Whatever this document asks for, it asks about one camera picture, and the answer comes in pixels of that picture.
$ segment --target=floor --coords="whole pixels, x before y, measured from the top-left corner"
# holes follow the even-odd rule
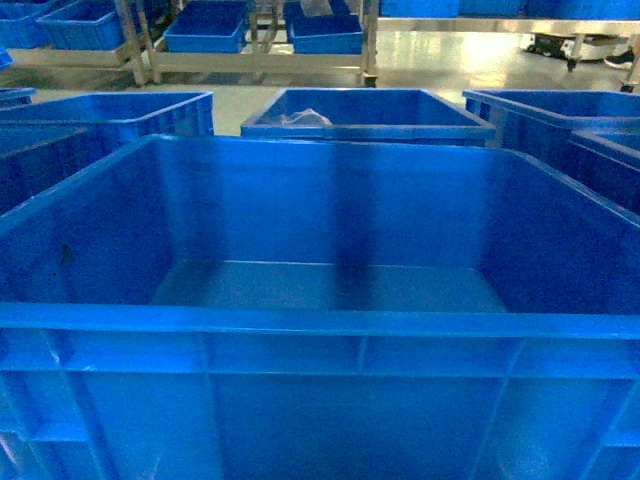
[[[625,76],[602,64],[581,64],[568,73],[565,62],[523,52],[518,41],[512,34],[381,32],[378,86],[426,88],[462,104],[461,92],[468,88],[619,90]],[[259,86],[250,75],[176,73],[163,80],[140,89],[123,72],[14,68],[0,74],[0,86],[38,88],[35,101],[85,91],[213,91],[221,135],[239,135],[241,123],[279,88],[358,86],[354,75],[269,75]]]

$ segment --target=crate bottom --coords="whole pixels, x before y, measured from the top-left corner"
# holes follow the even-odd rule
[[[184,261],[153,304],[235,309],[506,312],[473,269]]]

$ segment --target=blue plastic crate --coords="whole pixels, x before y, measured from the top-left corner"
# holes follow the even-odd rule
[[[295,53],[359,55],[364,33],[357,15],[300,17],[290,29]]]
[[[92,127],[112,149],[151,133],[213,135],[212,108],[210,92],[90,93],[0,110],[0,127]]]
[[[469,90],[467,110],[497,128],[494,147],[533,155],[577,175],[568,153],[572,130],[640,128],[640,97],[605,91]]]
[[[383,17],[455,18],[460,0],[381,0]]]
[[[124,43],[113,2],[80,0],[38,19],[60,50],[115,50]]]
[[[576,179],[634,213],[640,213],[640,132],[573,132],[570,153]]]
[[[516,17],[524,0],[460,0],[460,15]]]
[[[640,0],[527,0],[531,17],[576,20],[637,20]]]
[[[11,58],[11,55],[9,55],[6,48],[0,46],[0,70],[5,70],[11,65],[13,65],[13,58]]]
[[[193,1],[164,34],[170,52],[238,53],[245,45],[244,2]]]
[[[86,128],[1,128],[0,215],[108,153]]]
[[[349,6],[344,0],[329,0],[329,5],[335,15],[350,15],[354,12],[349,10]],[[305,18],[304,10],[299,1],[287,1],[282,6],[282,17],[285,22],[287,43],[291,43],[291,27],[293,22],[299,18]]]
[[[629,478],[640,218],[614,207],[514,152],[140,139],[0,219],[0,465]]]
[[[49,43],[49,37],[36,20],[59,2],[0,2],[0,45],[6,48],[36,48]]]
[[[0,88],[0,108],[29,105],[35,88]]]
[[[309,108],[332,125],[283,124]],[[495,129],[426,90],[289,88],[247,119],[242,135],[482,146]]]

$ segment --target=metal rack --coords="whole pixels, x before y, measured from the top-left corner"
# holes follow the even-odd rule
[[[375,85],[375,40],[378,1],[362,2],[359,8],[365,42],[360,55],[299,55],[271,53],[276,34],[284,30],[281,18],[282,1],[268,5],[268,12],[252,12],[249,17],[251,51],[239,54],[170,53],[164,40],[155,46],[150,56],[154,81],[160,83],[165,72],[199,73],[353,73],[366,85]]]
[[[142,7],[136,0],[141,33],[136,33],[129,0],[115,2],[125,43],[115,50],[56,50],[51,47],[33,49],[8,49],[16,66],[31,68],[75,68],[85,70],[131,71],[137,85],[151,79],[143,53],[152,46],[149,25]]]
[[[132,71],[138,85],[151,79],[162,81],[165,72],[254,73],[260,79],[267,73],[352,73],[366,86],[377,80],[376,43],[378,31],[392,32],[492,32],[544,33],[575,36],[576,41],[567,68],[573,71],[580,61],[580,51],[587,34],[640,34],[640,21],[494,19],[494,18],[379,18],[379,0],[361,0],[359,17],[364,30],[360,55],[275,54],[276,34],[284,29],[282,5],[286,0],[270,1],[267,11],[252,12],[249,17],[251,49],[239,54],[171,53],[163,39],[154,44],[141,0],[116,0],[125,43],[116,50],[55,50],[35,48],[9,49],[16,65],[40,68],[81,68],[91,70]],[[132,2],[136,5],[141,33],[136,33]],[[171,0],[171,12],[180,12],[181,0]],[[622,91],[631,92],[640,84],[636,60],[622,81]]]
[[[573,51],[567,58],[572,72],[580,61],[585,36],[640,34],[640,21],[610,20],[548,20],[495,18],[380,18],[373,28],[391,32],[487,32],[487,33],[545,33],[575,36]],[[633,67],[622,81],[621,91],[632,92],[640,83],[637,56]]]

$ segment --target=person's foot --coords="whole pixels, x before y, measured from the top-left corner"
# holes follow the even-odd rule
[[[633,50],[629,49],[622,55],[613,55],[605,58],[604,63],[618,70],[631,70],[631,65],[633,65],[635,58],[636,56],[633,54]]]

